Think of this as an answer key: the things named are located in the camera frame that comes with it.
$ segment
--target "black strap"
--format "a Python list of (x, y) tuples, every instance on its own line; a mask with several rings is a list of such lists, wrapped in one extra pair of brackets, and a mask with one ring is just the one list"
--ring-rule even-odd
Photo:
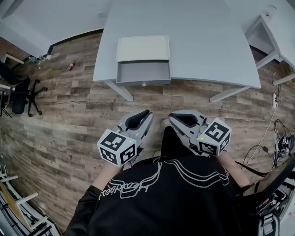
[(263, 173), (263, 172), (256, 171), (256, 170), (254, 170), (254, 169), (252, 169), (252, 168), (250, 168), (250, 167), (248, 167), (248, 166), (246, 166), (246, 165), (244, 165), (244, 164), (242, 164), (240, 162), (237, 162), (237, 161), (236, 161), (236, 163), (239, 164), (239, 165), (241, 165), (242, 167), (244, 167), (248, 171), (250, 171), (250, 172), (252, 172), (255, 175), (258, 175), (260, 177), (265, 177), (269, 173), (269, 172)]

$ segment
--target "human arm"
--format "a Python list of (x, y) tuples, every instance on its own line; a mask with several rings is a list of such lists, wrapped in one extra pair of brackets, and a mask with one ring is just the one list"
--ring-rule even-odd
[(116, 167), (110, 163), (105, 165), (99, 176), (79, 200), (74, 216), (65, 231), (65, 236), (86, 235), (86, 229), (96, 210), (100, 193), (103, 191), (107, 183), (121, 170), (122, 168)]
[(227, 152), (222, 152), (217, 160), (220, 164), (222, 164), (225, 169), (230, 173), (230, 175), (234, 178), (237, 184), (243, 188), (250, 184), (245, 173), (240, 169), (237, 163), (227, 154)]

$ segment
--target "person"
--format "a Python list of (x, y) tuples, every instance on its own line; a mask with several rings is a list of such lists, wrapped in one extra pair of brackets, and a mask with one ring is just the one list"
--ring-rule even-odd
[(124, 171), (106, 164), (65, 236), (246, 235), (235, 203), (237, 191), (249, 185), (246, 175), (226, 152), (196, 156), (169, 120), (163, 123), (161, 156)]

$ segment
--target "black pants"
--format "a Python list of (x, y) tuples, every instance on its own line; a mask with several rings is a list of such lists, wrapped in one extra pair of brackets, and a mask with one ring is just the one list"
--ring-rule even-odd
[(175, 130), (171, 126), (168, 126), (164, 130), (160, 159), (155, 157), (142, 160), (133, 166), (151, 164), (154, 163), (155, 159), (157, 159), (157, 161), (166, 161), (192, 155), (195, 154), (188, 147), (183, 145)]

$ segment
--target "power strip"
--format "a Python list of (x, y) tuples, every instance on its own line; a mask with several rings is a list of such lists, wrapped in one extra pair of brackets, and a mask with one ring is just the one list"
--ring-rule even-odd
[(275, 94), (272, 95), (272, 107), (277, 108), (277, 96)]

